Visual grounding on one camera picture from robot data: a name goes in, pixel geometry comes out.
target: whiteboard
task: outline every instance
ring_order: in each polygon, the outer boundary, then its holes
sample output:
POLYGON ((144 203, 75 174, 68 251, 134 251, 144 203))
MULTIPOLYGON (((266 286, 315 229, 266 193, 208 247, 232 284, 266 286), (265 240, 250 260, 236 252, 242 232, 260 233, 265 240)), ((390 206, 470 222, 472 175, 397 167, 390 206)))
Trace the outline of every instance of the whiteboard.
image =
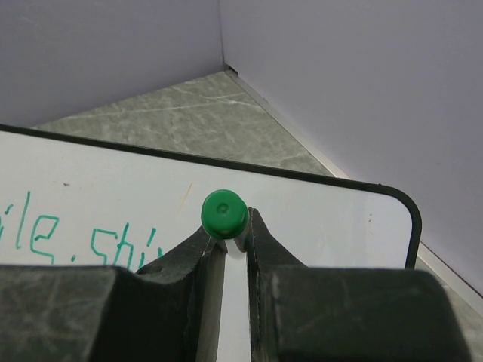
MULTIPOLYGON (((420 215, 385 186, 0 127, 0 263, 136 271, 200 225, 205 197, 238 193, 314 266, 414 266, 420 215)), ((250 360, 247 270, 227 257, 218 360, 250 360)))

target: gray tile floor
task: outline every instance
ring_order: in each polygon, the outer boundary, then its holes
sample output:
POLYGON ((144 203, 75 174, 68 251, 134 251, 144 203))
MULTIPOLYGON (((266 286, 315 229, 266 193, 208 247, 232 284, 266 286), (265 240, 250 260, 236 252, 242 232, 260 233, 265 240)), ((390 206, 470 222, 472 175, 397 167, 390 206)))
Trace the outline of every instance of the gray tile floor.
MULTIPOLYGON (((223 72, 36 128, 330 176, 223 72)), ((417 268, 431 271, 420 260, 417 268)), ((474 360, 483 361, 483 319, 442 283, 474 360)))

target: white baseboard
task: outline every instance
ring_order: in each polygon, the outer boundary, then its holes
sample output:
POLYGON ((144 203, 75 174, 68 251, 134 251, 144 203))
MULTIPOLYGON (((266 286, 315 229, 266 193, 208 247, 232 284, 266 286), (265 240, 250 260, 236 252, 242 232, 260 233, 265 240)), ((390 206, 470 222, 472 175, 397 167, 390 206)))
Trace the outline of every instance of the white baseboard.
POLYGON ((438 258, 426 245, 420 243, 417 256, 428 265, 447 285, 450 286, 468 305, 483 317, 483 298, 458 274, 438 258))
MULTIPOLYGON (((350 179, 334 162, 327 158, 314 144, 307 139, 291 122, 283 117, 280 112, 274 109, 264 98, 262 98, 252 87, 241 80, 232 70, 226 74, 233 81, 247 92, 255 102, 271 115, 289 134, 291 134, 303 147, 307 149, 321 164, 323 164, 335 177, 350 179)), ((423 260, 452 290, 458 293, 477 313, 483 317, 483 298, 473 288, 471 288, 458 274, 450 269, 422 242, 417 253, 423 260)))
POLYGON ((320 152, 314 144, 302 135, 299 130, 285 119, 275 108, 273 108, 262 96, 260 96, 252 87, 242 81, 238 75, 232 70, 227 70, 226 74, 233 79, 233 81, 240 86, 250 97, 254 99, 266 112, 271 115, 289 134, 291 134, 309 153, 314 156, 321 164, 328 169, 333 176, 340 179, 349 179, 334 162, 320 152))

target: handwritten text ile.shi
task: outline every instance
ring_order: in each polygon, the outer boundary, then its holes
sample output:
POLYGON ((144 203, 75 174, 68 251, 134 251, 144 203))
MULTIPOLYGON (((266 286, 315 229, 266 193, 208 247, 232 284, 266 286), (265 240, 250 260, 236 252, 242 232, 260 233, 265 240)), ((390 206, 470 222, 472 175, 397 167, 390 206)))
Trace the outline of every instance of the handwritten text ile.shi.
MULTIPOLYGON (((26 215, 29 211, 31 196, 32 196, 32 193, 30 191, 28 191, 27 194, 26 194, 25 203, 23 205, 22 216, 20 218, 20 222, 19 222, 19 225, 18 225, 17 238, 16 238, 16 241, 15 241, 16 249, 20 249, 22 247, 21 237, 22 237, 22 233, 23 233, 23 230, 24 230, 24 227, 25 227, 25 218, 26 218, 26 215)), ((10 214, 10 212, 12 211, 13 208, 14 208, 13 204, 9 204, 7 206, 7 208, 5 209, 5 212, 3 213, 4 214, 3 215, 4 220, 6 220, 7 216, 10 214)), ((0 214, 0 242, 2 242, 2 235, 3 235, 4 229, 5 229, 4 220, 2 220, 2 215, 0 214)), ((60 223, 60 218, 58 216, 39 215, 37 217, 37 219, 35 220, 35 222, 33 223, 32 231, 30 232, 30 239, 29 239, 30 251, 32 251, 32 253, 42 255, 42 256, 49 258, 50 264, 52 264, 52 265, 55 263, 55 255, 53 253, 49 253, 45 250, 38 249, 37 246, 35 245, 35 243, 36 243, 36 241, 39 241, 39 240, 50 240, 52 238, 52 236, 54 235, 59 223, 60 223), (48 223, 48 225, 50 226, 50 230, 46 233, 38 232, 40 225, 45 225, 46 223, 48 223)), ((134 255, 134 245, 126 240, 126 237, 128 235, 128 231, 129 231, 129 222, 126 222, 125 227, 124 227, 122 234, 121 234, 121 239, 117 243, 117 250, 115 252, 114 260, 112 261, 113 265, 118 265, 119 257, 121 255, 122 250, 127 248, 129 254, 128 254, 128 262, 127 262, 126 266, 127 266, 127 268, 131 268, 131 264, 132 264, 132 261, 133 261, 133 255, 134 255)), ((95 255, 102 258, 102 263, 104 265, 106 265, 108 263, 107 254, 101 253, 96 248, 96 240, 97 240, 99 235, 108 235, 108 236, 114 238, 115 240, 118 240, 119 239, 118 232, 110 231, 110 230, 104 230, 104 229, 93 229, 92 230, 91 251, 95 255)), ((151 234, 149 235, 149 238, 146 242, 147 247, 151 247, 151 244, 152 244, 152 241, 154 240, 155 235, 156 235, 156 229, 152 228, 151 234)), ((162 249, 160 247, 158 247, 158 257, 161 257, 161 256, 162 256, 162 249)), ((139 262, 138 268, 141 268, 144 265, 145 257, 146 257, 145 253, 142 252, 140 254, 140 262, 139 262)), ((76 255, 72 255, 71 262, 74 262, 75 259, 76 259, 76 255)))

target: whiteboard black border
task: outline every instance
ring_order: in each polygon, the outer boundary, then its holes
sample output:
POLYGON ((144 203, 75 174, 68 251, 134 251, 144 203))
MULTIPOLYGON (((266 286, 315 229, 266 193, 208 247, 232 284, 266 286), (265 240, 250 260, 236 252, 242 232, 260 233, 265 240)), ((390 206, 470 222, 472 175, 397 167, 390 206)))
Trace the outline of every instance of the whiteboard black border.
POLYGON ((422 229, 421 214, 413 200, 404 192, 389 186, 381 184, 363 183, 351 179, 338 179, 332 176, 315 175, 312 173, 296 172, 291 170, 283 170, 280 168, 258 166, 254 164, 244 164, 237 161, 226 161, 218 158, 209 158, 185 153, 162 151, 160 149, 150 149, 147 147, 132 146, 123 143, 114 143, 90 138, 70 136, 61 133, 45 132, 43 130, 33 130, 29 128, 20 128, 0 124, 0 132, 16 133, 25 136, 45 138, 48 140, 56 140, 68 143, 77 143, 84 146, 100 147, 103 149, 114 149, 116 151, 137 153, 139 155, 155 156, 160 158, 169 158, 171 160, 192 162, 196 164, 206 164, 208 166, 229 168, 231 170, 246 171, 252 173, 261 173, 263 175, 283 177, 285 179, 297 179, 299 181, 307 181, 309 183, 320 183, 322 185, 345 187, 348 189, 375 192, 378 194, 392 196, 397 198, 409 211, 412 220, 412 230, 409 240, 408 254, 406 256, 406 268, 414 268, 417 258, 417 249, 419 247, 422 229))

